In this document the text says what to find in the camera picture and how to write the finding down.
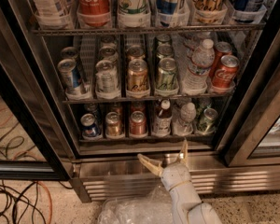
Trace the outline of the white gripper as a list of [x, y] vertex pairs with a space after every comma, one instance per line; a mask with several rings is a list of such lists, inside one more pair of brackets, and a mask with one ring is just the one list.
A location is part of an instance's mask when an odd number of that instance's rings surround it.
[[179, 151], [176, 163], [170, 164], [166, 168], [162, 168], [162, 162], [150, 159], [142, 154], [137, 155], [138, 160], [146, 167], [148, 170], [161, 178], [162, 184], [165, 188], [170, 191], [175, 187], [190, 182], [191, 177], [189, 174], [188, 165], [188, 141], [184, 140], [182, 143], [182, 148]]

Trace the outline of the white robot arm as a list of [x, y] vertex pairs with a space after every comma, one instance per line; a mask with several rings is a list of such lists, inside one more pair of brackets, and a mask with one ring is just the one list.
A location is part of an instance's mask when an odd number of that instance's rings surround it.
[[152, 174], [161, 179], [170, 193], [174, 224], [222, 224], [216, 210], [209, 203], [202, 202], [192, 184], [188, 168], [187, 140], [183, 141], [175, 161], [165, 168], [161, 161], [142, 154], [138, 154], [137, 158]]

